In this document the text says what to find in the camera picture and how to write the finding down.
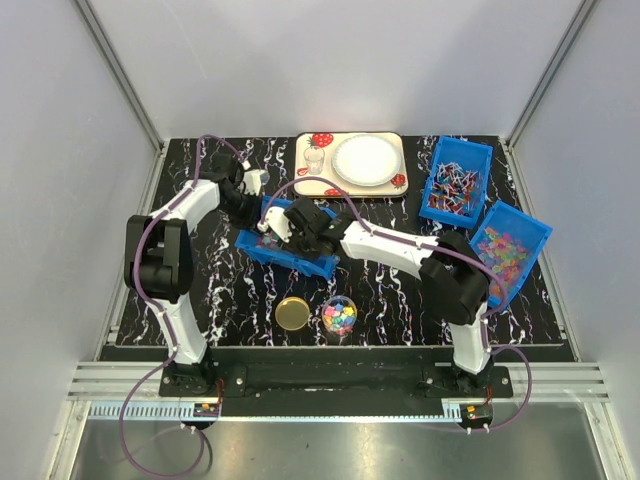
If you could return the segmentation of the blue bin of star candies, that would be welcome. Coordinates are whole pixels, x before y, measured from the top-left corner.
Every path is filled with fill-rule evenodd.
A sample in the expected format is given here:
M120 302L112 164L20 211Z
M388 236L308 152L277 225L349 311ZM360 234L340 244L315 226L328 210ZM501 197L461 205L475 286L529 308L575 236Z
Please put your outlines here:
M235 241L237 250L262 264L272 264L298 271L305 276L319 276L330 280L340 262L337 255L321 255L309 260L283 247L280 240L250 230L240 230Z

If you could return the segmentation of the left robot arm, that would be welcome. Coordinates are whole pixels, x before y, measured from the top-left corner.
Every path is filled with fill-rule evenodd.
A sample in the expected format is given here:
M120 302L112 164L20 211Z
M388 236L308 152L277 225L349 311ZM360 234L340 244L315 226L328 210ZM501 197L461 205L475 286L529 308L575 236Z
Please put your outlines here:
M215 386L216 372L191 304L195 267L191 233L221 211L237 228L253 228L261 215L269 174L246 161L216 160L210 172L185 183L167 204L126 225L124 282L156 317L168 347L162 370L196 396Z

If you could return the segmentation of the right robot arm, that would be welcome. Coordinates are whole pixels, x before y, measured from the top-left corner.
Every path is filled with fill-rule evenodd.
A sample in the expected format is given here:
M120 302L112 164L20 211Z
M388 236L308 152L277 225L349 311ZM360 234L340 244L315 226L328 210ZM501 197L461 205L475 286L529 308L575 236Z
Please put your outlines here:
M427 312L445 321L454 347L454 384L476 396L490 383L483 315L488 311L490 279L463 236L416 236L357 219L351 212L329 215L299 198L270 207L268 226L293 253L315 259L338 255L393 267L421 281Z

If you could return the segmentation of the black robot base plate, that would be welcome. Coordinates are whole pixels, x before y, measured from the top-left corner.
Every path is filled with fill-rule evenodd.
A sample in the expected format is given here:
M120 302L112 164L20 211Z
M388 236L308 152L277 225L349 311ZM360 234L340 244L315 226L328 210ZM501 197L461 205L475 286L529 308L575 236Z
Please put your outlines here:
M478 375L453 363L451 347L217 347L202 366L164 369L162 397L226 398L251 390L383 391L405 389L428 398L509 399L513 387L507 368L493 362Z

